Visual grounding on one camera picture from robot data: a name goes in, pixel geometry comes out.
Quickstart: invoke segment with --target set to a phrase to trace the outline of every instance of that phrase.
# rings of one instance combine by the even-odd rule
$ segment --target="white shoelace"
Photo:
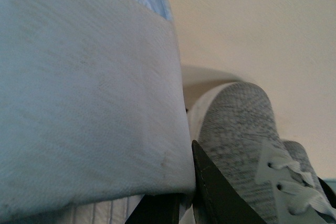
[[[330,203],[321,195],[319,191],[315,189],[315,184],[312,179],[311,173],[302,172],[300,169],[300,163],[294,161],[291,157],[286,155],[284,156],[275,156],[270,160],[271,168],[273,169],[282,169],[287,167],[293,172],[300,174],[304,182],[308,186],[303,186],[301,184],[281,180],[279,181],[279,188],[284,193],[293,195],[293,199],[288,205],[288,210],[293,215],[299,215],[304,213],[309,206],[314,208],[317,212],[322,214],[329,215],[336,220],[336,209],[332,208]]]

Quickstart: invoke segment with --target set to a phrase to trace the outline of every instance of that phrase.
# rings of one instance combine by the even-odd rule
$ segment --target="sneaker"
[[[323,187],[320,183],[320,179],[317,176],[315,170],[313,169],[312,165],[310,164],[308,154],[304,147],[295,141],[288,141],[288,140],[282,140],[287,151],[289,152],[290,156],[300,163],[300,168],[303,172],[308,172],[311,174],[312,180],[314,182],[314,188],[320,193],[320,196],[323,198],[324,201],[329,202],[329,199],[327,195],[325,194]],[[329,195],[333,199],[336,197],[334,194]],[[322,215],[320,214],[328,223],[336,223],[334,219],[329,217],[328,215]]]
[[[336,216],[280,140],[260,87],[244,82],[216,87],[195,103],[188,121],[192,140],[266,223],[327,223],[317,211]]]

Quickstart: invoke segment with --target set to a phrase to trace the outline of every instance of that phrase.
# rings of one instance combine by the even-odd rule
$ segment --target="ceiling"
[[[169,0],[190,107],[244,80],[272,102],[279,134],[336,177],[336,0]]]

